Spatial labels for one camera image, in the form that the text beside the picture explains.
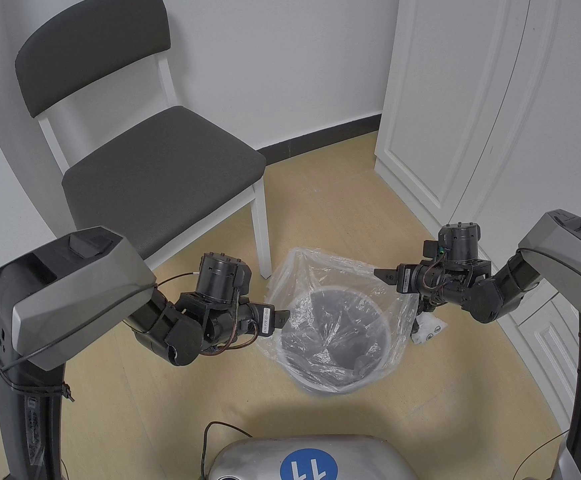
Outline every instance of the blue circle logo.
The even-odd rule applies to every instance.
[[[304,448],[284,459],[279,476],[281,480],[337,480],[337,463],[322,450]]]

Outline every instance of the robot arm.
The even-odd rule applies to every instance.
[[[451,302],[482,323],[516,309],[524,294],[545,278],[580,313],[577,389],[568,437],[552,479],[581,478],[581,218],[564,210],[548,212],[519,244],[506,265],[491,276],[489,261],[478,258],[480,229],[459,223],[440,230],[437,241],[424,243],[419,265],[401,264],[375,275],[398,292],[419,293],[418,311]]]
[[[195,292],[175,303],[132,245],[97,227],[50,242],[0,268],[0,427],[8,480],[59,480],[66,361],[126,320],[174,365],[217,355],[239,335],[272,335],[287,311],[250,302],[241,260],[205,254]]]

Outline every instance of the gray chair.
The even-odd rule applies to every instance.
[[[30,36],[15,71],[30,115],[64,175],[77,228],[103,225],[125,235],[154,269],[250,203],[260,273],[267,278],[265,158],[178,105],[165,54],[170,45],[163,0],[84,0]],[[70,166],[48,108],[151,55],[168,108]]]

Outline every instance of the white chair leg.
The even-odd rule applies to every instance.
[[[263,195],[263,177],[253,184],[254,199],[251,201],[253,215],[254,244],[257,247],[259,272],[264,279],[272,274],[270,245],[268,243],[268,220],[266,218],[266,199]]]

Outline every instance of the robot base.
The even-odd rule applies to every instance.
[[[329,435],[249,439],[224,448],[208,480],[417,480],[386,441]]]

